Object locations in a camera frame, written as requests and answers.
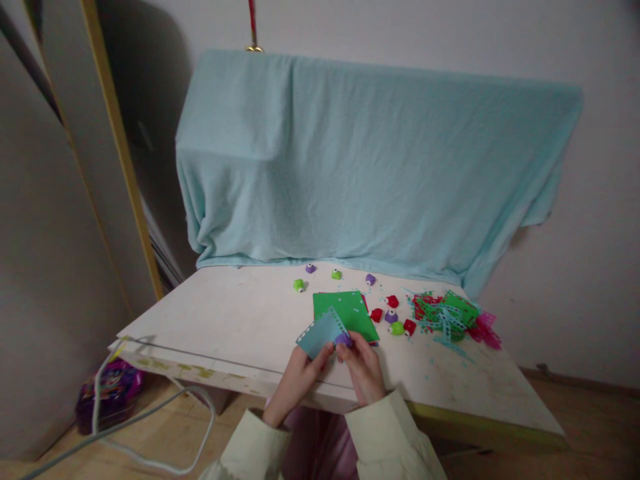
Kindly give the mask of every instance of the white table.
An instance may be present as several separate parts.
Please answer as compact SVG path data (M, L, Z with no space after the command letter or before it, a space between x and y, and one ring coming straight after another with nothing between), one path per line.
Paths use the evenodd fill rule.
M396 295L399 319L412 318L408 296L459 287L374 274L318 262L316 272L295 267L207 267L120 332L122 356L134 366L178 383L210 387L217 408L226 391L269 397L281 378L295 340L313 321L315 292L360 290L369 311L388 308ZM331 278L336 267L342 280ZM308 282L298 293L294 280ZM384 320L376 324L377 352L385 383L400 390L419 427L430 434L500 451L561 451L562 428L531 388L509 354L466 338L458 343L468 358L416 331L394 337ZM344 413L355 404L349 372L330 360L307 405Z

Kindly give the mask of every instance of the wooden floor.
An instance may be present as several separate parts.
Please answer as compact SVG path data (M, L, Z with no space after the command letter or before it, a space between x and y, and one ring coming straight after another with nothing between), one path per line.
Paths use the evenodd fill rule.
M158 405L177 389L160 377L148 376L139 406ZM561 455L468 455L445 458L450 479L640 479L640 401L539 380L533 387L567 433L572 452ZM245 408L262 408L264 400L237 396L218 417L200 462L200 472L220 456ZM196 454L209 412L195 400L181 397L144 421L114 435L142 455L186 466ZM37 463L0 461L0 479L14 479L80 442L75 428L67 432ZM91 445L42 475L42 479L168 478L100 444Z

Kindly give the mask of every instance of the white cable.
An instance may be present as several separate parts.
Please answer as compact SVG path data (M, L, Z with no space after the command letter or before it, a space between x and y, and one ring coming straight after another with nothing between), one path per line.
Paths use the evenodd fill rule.
M120 340L120 342L118 342L118 344L116 345L116 347L114 348L115 351L118 351L118 348L120 347L120 345L122 344L122 342L124 342L124 338L122 338ZM178 398L180 395L186 393L186 392L194 392L194 393L198 393L202 399L205 401L205 403L207 404L207 406L209 407L209 410L211 411L211 419L209 420L209 426L207 427L207 431L205 432L205 436L202 440L202 443L200 444L200 449L198 450L198 454L195 456L195 459L193 460L192 464L184 469L178 469L176 467L173 467L171 465L167 465L165 463L162 462L158 462L155 460L149 460L147 458L144 458L142 455L140 455L138 452L136 452L135 450L126 447L124 445L120 445L119 443L116 443L114 441L110 441L110 440L102 440L103 443L105 443L106 445L113 447L117 450L120 450L121 452L126 453L128 456L130 456L131 458L133 458L134 460L136 460L139 463L142 463L144 465L148 465L150 467L154 467L154 468L159 468L165 471L168 471L174 475L186 475L188 473L190 473L193 468L196 466L196 464L198 463L198 460L200 460L200 456L202 455L202 450L204 450L205 448L205 444L209 438L209 434L211 433L211 428L213 427L213 420L215 419L215 408L213 406L213 402L211 401L211 398L209 396L209 394L207 393L206 390L204 390L201 387L186 387L183 388L182 390L180 390L178 393L176 393L174 396L172 396L171 398L169 398L168 400L162 402L160 405L158 405L157 407L149 410L148 412L144 412L141 415L138 415L137 417L134 417L130 420L127 420L124 423L120 423L119 425L116 425L110 429L107 430L103 430L101 432L98 432L98 417L99 417L99 412L100 412L100 379L102 377L102 372L105 369L106 365L109 363L109 361L111 360L111 356L112 353L109 354L109 356L106 358L106 360L102 363L102 366L100 366L100 370L98 370L98 373L95 376L95 380L94 380L94 394L95 394L95 401L93 403L93 414L91 416L91 437L88 438L87 440L84 440L83 442L79 443L78 445L76 445L74 448L67 450L66 452L60 454L58 457L54 458L53 460L47 462L46 464L44 464L42 467L34 470L33 472L29 473L28 475L22 477L20 480L31 480L36 478L37 476L39 476L40 474L46 472L47 470L49 470L50 468L52 468L52 466L60 463L62 460L64 460L65 458L70 457L72 454L74 454L75 452L77 452L78 450L83 449L84 447L86 447L87 445L90 445L98 440L102 440L104 437L117 432L118 430L122 430L123 428L126 428L130 425L133 425L136 422L139 422L140 420L154 414L155 412L157 412L158 410L160 410L161 408L163 408L164 406L166 406L167 404L169 404L170 402L172 402L173 400L175 400L176 398Z

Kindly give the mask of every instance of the light blue blanket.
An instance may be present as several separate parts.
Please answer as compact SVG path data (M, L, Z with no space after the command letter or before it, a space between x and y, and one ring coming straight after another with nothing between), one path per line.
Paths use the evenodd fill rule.
M206 52L176 142L197 266L327 260L477 298L547 218L580 110L566 85Z

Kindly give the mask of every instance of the person's left hand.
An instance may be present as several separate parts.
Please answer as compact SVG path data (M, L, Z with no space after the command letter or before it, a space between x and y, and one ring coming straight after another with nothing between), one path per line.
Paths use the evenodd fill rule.
M289 412L296 408L311 389L332 353L333 342L328 342L311 361L307 352L296 345L282 380L262 415L262 421L270 427L280 427Z

